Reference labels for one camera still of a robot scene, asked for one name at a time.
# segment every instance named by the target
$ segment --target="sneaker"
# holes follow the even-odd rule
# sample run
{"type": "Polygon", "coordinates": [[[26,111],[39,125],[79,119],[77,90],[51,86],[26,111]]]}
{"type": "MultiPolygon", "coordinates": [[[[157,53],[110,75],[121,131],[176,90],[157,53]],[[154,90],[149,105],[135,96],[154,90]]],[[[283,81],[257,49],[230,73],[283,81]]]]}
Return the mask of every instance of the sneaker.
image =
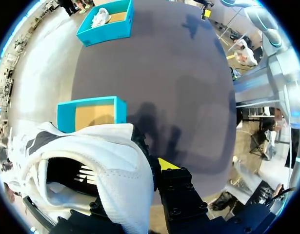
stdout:
{"type": "Polygon", "coordinates": [[[239,161],[239,158],[237,157],[237,156],[233,156],[233,158],[232,158],[232,162],[233,163],[236,163],[237,161],[239,161]]]}
{"type": "Polygon", "coordinates": [[[16,192],[55,223],[70,209],[90,215],[99,196],[110,220],[126,232],[146,233],[154,183],[146,155],[131,140],[133,129],[104,124],[65,134],[43,123],[20,137],[16,192]]]}

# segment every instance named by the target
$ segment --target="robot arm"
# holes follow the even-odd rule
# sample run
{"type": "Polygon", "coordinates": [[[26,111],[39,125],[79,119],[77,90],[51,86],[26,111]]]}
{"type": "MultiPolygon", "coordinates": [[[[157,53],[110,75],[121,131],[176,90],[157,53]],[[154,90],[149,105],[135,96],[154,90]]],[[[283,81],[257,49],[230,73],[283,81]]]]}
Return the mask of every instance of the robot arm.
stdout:
{"type": "Polygon", "coordinates": [[[281,36],[278,32],[278,24],[272,15],[257,2],[253,0],[220,0],[226,7],[243,7],[247,17],[251,22],[261,30],[270,43],[275,47],[282,45],[281,36]]]}

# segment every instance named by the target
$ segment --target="table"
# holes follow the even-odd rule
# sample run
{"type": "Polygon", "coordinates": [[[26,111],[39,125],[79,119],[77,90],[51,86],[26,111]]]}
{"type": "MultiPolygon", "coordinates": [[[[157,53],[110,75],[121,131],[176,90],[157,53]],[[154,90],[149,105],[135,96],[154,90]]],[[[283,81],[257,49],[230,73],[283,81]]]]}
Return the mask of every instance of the table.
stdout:
{"type": "Polygon", "coordinates": [[[72,99],[120,97],[153,155],[187,167],[200,196],[219,192],[236,137],[223,48],[197,7],[164,0],[134,7],[130,38],[81,49],[72,99]]]}

